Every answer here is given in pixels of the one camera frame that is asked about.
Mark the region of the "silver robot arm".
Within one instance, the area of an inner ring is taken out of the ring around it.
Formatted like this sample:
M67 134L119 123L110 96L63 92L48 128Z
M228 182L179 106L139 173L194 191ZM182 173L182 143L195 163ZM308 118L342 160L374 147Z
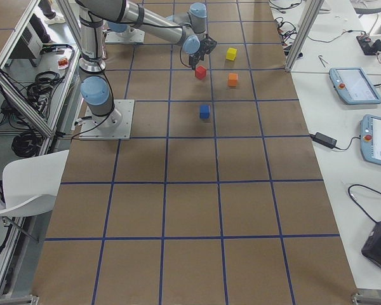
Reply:
M122 114L105 75L103 43L143 43L149 33L181 47L195 69L217 42L206 31L207 11L203 3L191 4L186 13L162 17L131 1L78 1L81 25L79 76L81 95L89 107L95 127L118 126Z

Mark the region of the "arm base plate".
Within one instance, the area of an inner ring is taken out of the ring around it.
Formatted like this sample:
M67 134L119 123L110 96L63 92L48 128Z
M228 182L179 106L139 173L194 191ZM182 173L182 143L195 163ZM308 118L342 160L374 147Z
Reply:
M124 32L109 31L105 36L106 44L143 44L145 32L128 27Z
M129 140L135 107L134 100L115 99L115 108L107 120L99 127L102 118L92 116L90 108L86 107L85 116L91 116L81 125L79 140Z

